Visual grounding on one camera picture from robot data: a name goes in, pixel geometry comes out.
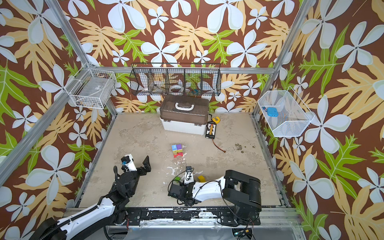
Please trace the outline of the yellow wood block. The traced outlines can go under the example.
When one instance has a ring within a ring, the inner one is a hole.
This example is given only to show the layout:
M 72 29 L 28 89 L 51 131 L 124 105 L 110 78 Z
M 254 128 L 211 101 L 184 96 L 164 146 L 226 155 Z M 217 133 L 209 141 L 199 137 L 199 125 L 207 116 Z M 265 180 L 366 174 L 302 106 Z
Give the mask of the yellow wood block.
M 198 176 L 198 180 L 199 180 L 199 182 L 201 182 L 201 183 L 205 183 L 205 182 L 206 182 L 206 179 L 205 179 L 204 176 Z

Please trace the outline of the red wood block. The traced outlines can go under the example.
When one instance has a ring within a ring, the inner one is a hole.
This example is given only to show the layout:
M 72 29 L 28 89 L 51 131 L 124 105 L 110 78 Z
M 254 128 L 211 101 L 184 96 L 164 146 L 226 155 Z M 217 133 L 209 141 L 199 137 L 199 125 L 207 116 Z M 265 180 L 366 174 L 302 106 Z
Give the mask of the red wood block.
M 183 156 L 184 156 L 183 153 L 176 153 L 176 154 L 174 154 L 174 158 L 176 158 L 176 157 L 183 157 Z

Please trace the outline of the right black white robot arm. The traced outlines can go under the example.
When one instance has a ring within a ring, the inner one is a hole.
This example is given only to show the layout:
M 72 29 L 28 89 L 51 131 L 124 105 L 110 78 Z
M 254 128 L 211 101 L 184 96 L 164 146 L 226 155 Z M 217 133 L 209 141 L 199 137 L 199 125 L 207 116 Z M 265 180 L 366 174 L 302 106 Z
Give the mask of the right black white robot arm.
M 221 225 L 261 224 L 261 181 L 258 178 L 227 170 L 216 180 L 197 182 L 192 169 L 185 170 L 184 174 L 182 181 L 175 177 L 168 186 L 168 196 L 176 199 L 179 205 L 192 207 L 207 200 L 221 199 L 229 211 L 219 220 Z

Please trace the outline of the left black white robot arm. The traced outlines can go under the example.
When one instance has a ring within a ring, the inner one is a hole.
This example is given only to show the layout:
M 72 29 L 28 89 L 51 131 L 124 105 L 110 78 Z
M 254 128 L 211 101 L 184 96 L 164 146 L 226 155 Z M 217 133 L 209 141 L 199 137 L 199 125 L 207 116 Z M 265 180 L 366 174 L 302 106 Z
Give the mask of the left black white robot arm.
M 108 194 L 99 201 L 74 215 L 59 220 L 49 218 L 35 230 L 31 240 L 84 240 L 97 230 L 126 220 L 126 205 L 135 194 L 141 176 L 151 172 L 150 158 L 143 165 L 135 166 L 133 156 L 121 158 L 123 173 L 114 166 L 114 182 Z

